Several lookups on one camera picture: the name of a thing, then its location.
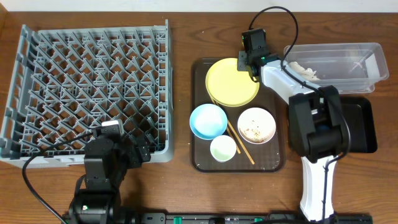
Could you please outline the light blue bowl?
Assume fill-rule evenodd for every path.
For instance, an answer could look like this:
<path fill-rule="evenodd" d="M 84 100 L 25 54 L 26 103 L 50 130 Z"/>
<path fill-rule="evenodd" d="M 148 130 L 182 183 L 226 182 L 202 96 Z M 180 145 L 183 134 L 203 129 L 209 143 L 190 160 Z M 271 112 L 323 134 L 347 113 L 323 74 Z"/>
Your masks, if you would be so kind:
<path fill-rule="evenodd" d="M 226 131 L 227 115 L 214 104 L 203 104 L 196 107 L 189 119 L 192 133 L 203 140 L 212 140 Z"/>

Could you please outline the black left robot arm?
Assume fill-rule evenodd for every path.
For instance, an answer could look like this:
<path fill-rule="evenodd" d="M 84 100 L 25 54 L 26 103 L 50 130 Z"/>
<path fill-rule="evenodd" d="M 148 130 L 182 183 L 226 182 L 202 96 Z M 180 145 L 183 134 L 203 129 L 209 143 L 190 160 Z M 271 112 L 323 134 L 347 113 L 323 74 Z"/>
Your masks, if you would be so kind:
<path fill-rule="evenodd" d="M 145 136 L 127 144 L 118 134 L 97 134 L 85 146 L 85 175 L 76 182 L 67 223 L 136 224 L 140 215 L 121 205 L 120 185 L 129 169 L 140 168 L 151 159 Z"/>

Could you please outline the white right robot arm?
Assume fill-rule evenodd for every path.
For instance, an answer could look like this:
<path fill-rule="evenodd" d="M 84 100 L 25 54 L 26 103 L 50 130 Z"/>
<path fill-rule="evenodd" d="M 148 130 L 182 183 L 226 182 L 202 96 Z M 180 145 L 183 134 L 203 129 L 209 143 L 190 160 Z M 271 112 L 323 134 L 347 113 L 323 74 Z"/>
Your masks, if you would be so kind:
<path fill-rule="evenodd" d="M 351 146 L 338 90 L 312 83 L 275 54 L 240 51 L 237 69 L 287 103 L 289 145 L 303 166 L 300 211 L 309 223 L 330 223 L 334 169 Z"/>

